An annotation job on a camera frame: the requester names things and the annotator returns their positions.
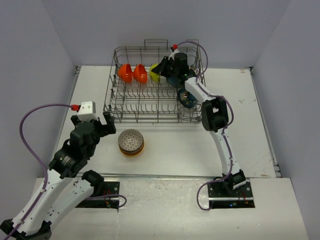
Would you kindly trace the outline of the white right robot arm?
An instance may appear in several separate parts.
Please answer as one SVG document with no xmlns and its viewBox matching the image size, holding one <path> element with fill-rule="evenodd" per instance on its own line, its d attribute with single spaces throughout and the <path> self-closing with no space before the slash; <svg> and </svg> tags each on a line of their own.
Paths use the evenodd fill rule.
<svg viewBox="0 0 320 240">
<path fill-rule="evenodd" d="M 188 66 L 188 57 L 183 52 L 163 57 L 152 72 L 166 78 L 177 78 L 185 90 L 201 104 L 202 126 L 212 136 L 222 166 L 222 178 L 216 179 L 220 181 L 217 186 L 227 196 L 235 196 L 241 191 L 241 186 L 246 184 L 246 177 L 229 143 L 228 127 L 234 120 L 233 111 L 230 112 L 231 116 L 228 114 L 230 103 L 223 96 L 214 95 L 205 87 Z"/>
</svg>

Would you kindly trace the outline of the mint green bowl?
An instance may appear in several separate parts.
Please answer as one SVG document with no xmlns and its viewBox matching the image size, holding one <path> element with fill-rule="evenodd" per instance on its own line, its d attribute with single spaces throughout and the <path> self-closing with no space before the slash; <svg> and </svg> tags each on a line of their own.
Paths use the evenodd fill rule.
<svg viewBox="0 0 320 240">
<path fill-rule="evenodd" d="M 135 151 L 140 150 L 140 149 L 144 149 L 144 146 L 141 146 L 140 148 L 135 149 L 135 150 L 125 150 L 125 149 L 123 149 L 123 150 L 128 151 L 128 152 L 135 152 Z"/>
</svg>

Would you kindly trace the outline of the yellow ribbed bowl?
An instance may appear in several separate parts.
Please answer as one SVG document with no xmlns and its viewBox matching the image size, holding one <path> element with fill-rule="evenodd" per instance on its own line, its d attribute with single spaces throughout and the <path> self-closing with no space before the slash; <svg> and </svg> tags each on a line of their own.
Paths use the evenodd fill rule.
<svg viewBox="0 0 320 240">
<path fill-rule="evenodd" d="M 121 153 L 126 156 L 126 157 L 136 157 L 138 156 L 141 152 L 143 152 L 143 150 L 139 150 L 139 151 L 135 151 L 135 152 L 128 152 L 128 151 L 122 151 L 121 150 Z"/>
</svg>

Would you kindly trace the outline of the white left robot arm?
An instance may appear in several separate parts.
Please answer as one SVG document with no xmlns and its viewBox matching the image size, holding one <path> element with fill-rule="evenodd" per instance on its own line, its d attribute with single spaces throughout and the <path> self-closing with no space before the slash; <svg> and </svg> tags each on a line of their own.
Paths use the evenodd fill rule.
<svg viewBox="0 0 320 240">
<path fill-rule="evenodd" d="M 89 170 L 70 192 L 59 197 L 94 155 L 100 139 L 116 133 L 111 114 L 105 111 L 103 117 L 105 124 L 99 119 L 81 121 L 79 115 L 71 117 L 74 130 L 70 132 L 70 137 L 62 148 L 55 153 L 42 186 L 16 217 L 1 223 L 0 229 L 8 237 L 17 240 L 48 240 L 60 221 L 79 203 L 103 193 L 103 177 Z"/>
</svg>

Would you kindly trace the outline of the lime green bowl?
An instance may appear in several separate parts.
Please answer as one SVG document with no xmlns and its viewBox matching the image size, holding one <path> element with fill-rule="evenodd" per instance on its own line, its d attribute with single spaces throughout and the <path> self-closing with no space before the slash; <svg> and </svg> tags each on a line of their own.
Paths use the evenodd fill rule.
<svg viewBox="0 0 320 240">
<path fill-rule="evenodd" d="M 159 64 L 158 63 L 155 63 L 153 64 L 150 69 L 149 69 L 149 77 L 150 79 L 155 82 L 155 83 L 159 83 L 160 82 L 160 79 L 161 79 L 161 76 L 155 72 L 153 72 L 153 69 L 155 67 L 157 67 Z"/>
</svg>

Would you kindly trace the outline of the brown patterned white bowl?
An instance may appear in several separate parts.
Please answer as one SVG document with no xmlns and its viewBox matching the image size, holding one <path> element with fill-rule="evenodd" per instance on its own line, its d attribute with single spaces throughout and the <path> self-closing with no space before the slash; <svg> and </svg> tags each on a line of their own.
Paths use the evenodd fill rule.
<svg viewBox="0 0 320 240">
<path fill-rule="evenodd" d="M 118 146 L 125 150 L 136 150 L 144 145 L 144 137 L 136 129 L 126 129 L 118 136 Z"/>
</svg>

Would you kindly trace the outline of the grey wire dish rack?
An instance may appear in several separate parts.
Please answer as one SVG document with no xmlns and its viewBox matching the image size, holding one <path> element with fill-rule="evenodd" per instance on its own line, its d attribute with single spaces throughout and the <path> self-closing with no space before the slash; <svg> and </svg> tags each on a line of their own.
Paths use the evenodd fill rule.
<svg viewBox="0 0 320 240">
<path fill-rule="evenodd" d="M 201 104 L 184 107 L 178 100 L 178 90 L 167 83 L 164 76 L 154 82 L 150 67 L 171 54 L 171 45 L 164 39 L 146 39 L 143 45 L 119 46 L 113 51 L 103 110 L 110 112 L 117 123 L 199 123 Z M 119 68 L 130 64 L 132 71 L 139 64 L 147 72 L 147 83 L 135 79 L 123 82 Z"/>
</svg>

